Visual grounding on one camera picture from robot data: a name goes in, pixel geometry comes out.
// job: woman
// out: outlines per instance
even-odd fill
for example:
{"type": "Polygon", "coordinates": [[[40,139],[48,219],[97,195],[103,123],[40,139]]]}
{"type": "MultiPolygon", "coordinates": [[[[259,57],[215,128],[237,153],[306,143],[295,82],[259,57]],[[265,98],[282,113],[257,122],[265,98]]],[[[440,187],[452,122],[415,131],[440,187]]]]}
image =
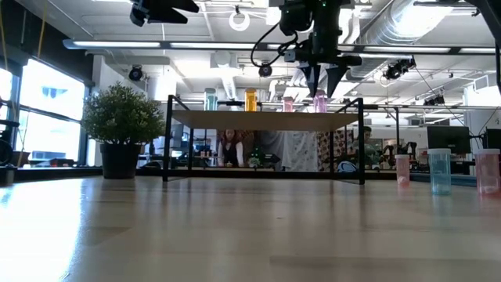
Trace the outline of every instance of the woman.
{"type": "Polygon", "coordinates": [[[219,143],[218,157],[219,166],[243,167],[243,145],[236,139],[235,130],[225,130],[219,143]]]}
{"type": "MultiPolygon", "coordinates": [[[[376,148],[374,146],[367,143],[367,141],[372,136],[372,129],[369,126],[363,127],[363,140],[365,141],[365,152],[366,152],[366,165],[378,165],[379,164],[379,154],[377,153],[376,148]]],[[[359,149],[359,137],[353,142],[353,147],[358,150],[359,149]]]]}

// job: blue cup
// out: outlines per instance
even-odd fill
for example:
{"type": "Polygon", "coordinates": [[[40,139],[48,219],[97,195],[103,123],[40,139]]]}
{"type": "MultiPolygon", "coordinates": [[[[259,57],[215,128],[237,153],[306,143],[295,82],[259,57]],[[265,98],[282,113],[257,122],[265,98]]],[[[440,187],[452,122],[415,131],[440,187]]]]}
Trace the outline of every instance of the blue cup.
{"type": "Polygon", "coordinates": [[[429,149],[431,192],[435,195],[451,193],[451,150],[429,149]]]}

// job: wooden table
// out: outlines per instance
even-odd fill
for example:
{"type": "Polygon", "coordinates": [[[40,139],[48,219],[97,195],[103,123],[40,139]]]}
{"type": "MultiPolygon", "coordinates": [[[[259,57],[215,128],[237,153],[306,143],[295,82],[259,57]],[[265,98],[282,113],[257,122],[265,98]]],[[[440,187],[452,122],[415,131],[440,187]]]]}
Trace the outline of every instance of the wooden table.
{"type": "Polygon", "coordinates": [[[357,114],[280,113],[244,111],[174,110],[172,118],[189,128],[335,131],[358,120],[357,114]]]}

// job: spotlight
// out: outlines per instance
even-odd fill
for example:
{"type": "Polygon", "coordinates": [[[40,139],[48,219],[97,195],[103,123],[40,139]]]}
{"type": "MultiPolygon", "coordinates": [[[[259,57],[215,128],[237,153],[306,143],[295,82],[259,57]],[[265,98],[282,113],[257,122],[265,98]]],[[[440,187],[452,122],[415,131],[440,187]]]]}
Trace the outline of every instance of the spotlight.
{"type": "Polygon", "coordinates": [[[142,72],[142,66],[133,66],[131,72],[128,74],[128,77],[132,81],[141,81],[144,73],[142,72]]]}
{"type": "Polygon", "coordinates": [[[409,72],[410,69],[416,67],[416,61],[414,58],[410,60],[399,60],[394,65],[389,65],[383,76],[387,80],[399,79],[402,75],[409,72]]]}
{"type": "Polygon", "coordinates": [[[434,96],[424,101],[424,106],[445,105],[445,98],[443,95],[434,96]]]}
{"type": "Polygon", "coordinates": [[[444,96],[442,96],[442,95],[437,96],[437,98],[435,98],[434,100],[435,100],[435,103],[437,105],[444,105],[445,104],[445,99],[444,99],[444,96]]]}
{"type": "Polygon", "coordinates": [[[273,69],[272,66],[269,65],[269,63],[263,63],[259,67],[259,76],[262,78],[267,78],[270,75],[272,75],[273,69]]]}

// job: ceiling duct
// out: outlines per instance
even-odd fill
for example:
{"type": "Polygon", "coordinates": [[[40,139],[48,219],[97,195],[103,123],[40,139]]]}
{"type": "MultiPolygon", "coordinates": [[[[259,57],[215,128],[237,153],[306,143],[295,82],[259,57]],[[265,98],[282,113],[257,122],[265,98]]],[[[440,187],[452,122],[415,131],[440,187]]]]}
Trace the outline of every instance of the ceiling duct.
{"type": "MultiPolygon", "coordinates": [[[[432,31],[452,8],[433,9],[414,6],[416,0],[394,0],[373,25],[356,41],[360,45],[410,45],[432,31]]],[[[349,80],[362,80],[372,74],[386,59],[363,59],[352,67],[349,80]]]]}
{"type": "Polygon", "coordinates": [[[235,80],[240,69],[237,67],[236,54],[228,51],[217,51],[211,54],[211,71],[215,71],[222,79],[228,99],[237,99],[235,80]]]}

